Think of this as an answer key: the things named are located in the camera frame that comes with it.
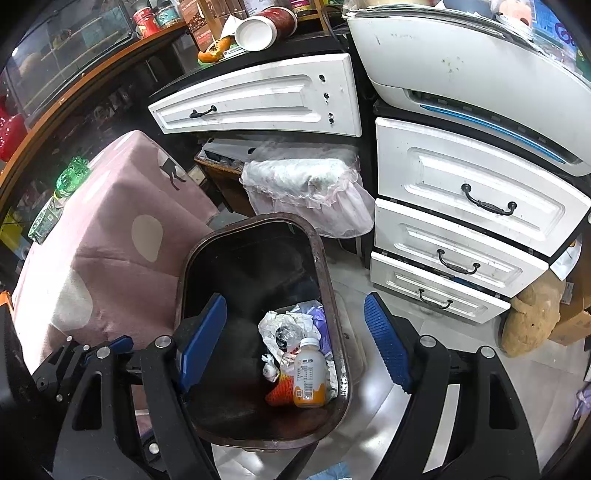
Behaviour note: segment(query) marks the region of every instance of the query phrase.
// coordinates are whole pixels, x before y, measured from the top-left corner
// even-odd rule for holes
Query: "stuffed animal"
[[[503,328],[501,346],[509,356],[523,355],[539,347],[560,320],[560,299],[566,282],[551,270],[511,299],[511,311]]]

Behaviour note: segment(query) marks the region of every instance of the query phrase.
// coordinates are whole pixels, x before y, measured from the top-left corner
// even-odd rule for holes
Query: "orange juice bottle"
[[[295,357],[294,403],[300,408],[317,408],[326,399],[326,364],[317,338],[304,338]]]

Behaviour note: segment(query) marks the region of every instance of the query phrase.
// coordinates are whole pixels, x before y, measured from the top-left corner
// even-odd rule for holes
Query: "floor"
[[[241,216],[222,212],[212,224],[219,228]],[[371,478],[400,423],[408,395],[394,385],[363,319],[363,301],[378,291],[392,314],[408,318],[421,335],[429,334],[446,347],[475,351],[490,345],[498,352],[525,410],[535,441],[540,468],[563,442],[571,427],[574,395],[583,386],[589,354],[583,341],[563,347],[547,340],[541,347],[519,358],[508,358],[496,346],[499,318],[483,325],[463,322],[404,300],[373,285],[369,271],[356,255],[340,248],[338,242],[325,242],[333,288],[345,301],[347,314],[365,351],[366,366],[353,388],[349,410],[339,427],[322,440],[301,479],[335,463],[347,463],[354,480]],[[459,388],[448,389],[439,431],[425,471],[443,463],[457,404]],[[223,480],[274,479],[293,451],[252,453],[241,449],[215,447],[214,455]]]

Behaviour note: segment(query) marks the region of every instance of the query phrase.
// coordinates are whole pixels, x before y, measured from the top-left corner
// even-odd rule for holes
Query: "drawer handle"
[[[427,305],[430,305],[431,307],[435,307],[440,310],[447,310],[449,308],[449,306],[453,303],[453,300],[448,300],[447,305],[443,306],[440,303],[437,303],[436,301],[425,300],[423,298],[423,293],[425,293],[425,290],[423,288],[419,288],[418,289],[418,297],[421,299],[421,301],[423,303],[426,303]]]
[[[474,205],[485,209],[487,212],[496,213],[497,215],[513,215],[513,212],[517,208],[517,204],[515,202],[507,203],[507,208],[509,209],[508,212],[504,211],[502,208],[497,207],[491,203],[486,203],[481,200],[475,200],[470,196],[470,192],[472,191],[472,187],[465,183],[462,185],[462,191],[466,194],[466,198],[470,200]]]
[[[193,110],[193,112],[191,112],[191,115],[189,115],[189,118],[201,118],[203,115],[207,115],[211,112],[217,112],[217,108],[215,105],[212,105],[212,107],[205,112],[198,112],[196,110]]]
[[[454,272],[458,272],[458,273],[463,273],[464,275],[474,275],[476,273],[476,270],[478,270],[480,268],[480,264],[479,263],[474,263],[474,270],[470,271],[470,270],[466,270],[465,268],[462,267],[458,267],[457,265],[452,265],[451,263],[447,263],[444,259],[443,259],[443,255],[445,254],[445,250],[443,249],[439,249],[437,250],[437,253],[439,254],[439,261],[441,262],[441,264],[444,267],[449,268],[450,270],[453,270]]]

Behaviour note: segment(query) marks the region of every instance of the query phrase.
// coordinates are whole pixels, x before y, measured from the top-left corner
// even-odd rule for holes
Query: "cable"
[[[324,19],[324,23],[326,23],[326,27],[329,29],[330,35],[338,42],[341,51],[343,53],[347,53],[347,51],[345,50],[345,47],[343,46],[343,44],[339,40],[339,37],[336,36],[336,34],[332,28],[332,25],[330,24],[330,18],[327,13],[327,9],[329,9],[329,8],[333,8],[333,9],[337,10],[338,12],[340,12],[341,14],[342,14],[343,9],[341,6],[337,6],[337,5],[324,5],[322,7],[322,9],[320,9],[320,15],[322,15],[322,18]]]

